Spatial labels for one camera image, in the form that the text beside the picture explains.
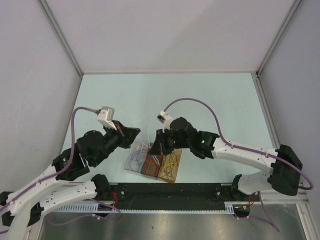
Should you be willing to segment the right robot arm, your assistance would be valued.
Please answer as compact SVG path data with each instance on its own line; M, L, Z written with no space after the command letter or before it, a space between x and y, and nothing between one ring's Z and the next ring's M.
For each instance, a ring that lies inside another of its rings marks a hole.
M256 173L234 177L230 194L237 201L271 189L287 196L297 195L303 165L290 146L251 148L224 141L216 133L198 131L183 117L160 121L163 127L156 131L150 155L167 156L176 149L189 149L200 159L229 160L258 169Z

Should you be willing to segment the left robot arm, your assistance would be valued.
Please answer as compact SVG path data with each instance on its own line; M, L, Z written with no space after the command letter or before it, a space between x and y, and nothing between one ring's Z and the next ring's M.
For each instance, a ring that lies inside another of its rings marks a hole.
M0 194L2 225L9 227L14 218L27 204L27 225L38 222L48 213L77 201L105 200L110 196L111 186L104 174L96 174L90 180L61 190L77 178L90 172L107 159L116 148L129 149L141 132L136 127L126 127L113 120L112 127L104 127L105 134L90 130L75 140L71 148L64 150L51 165L32 183L15 192Z

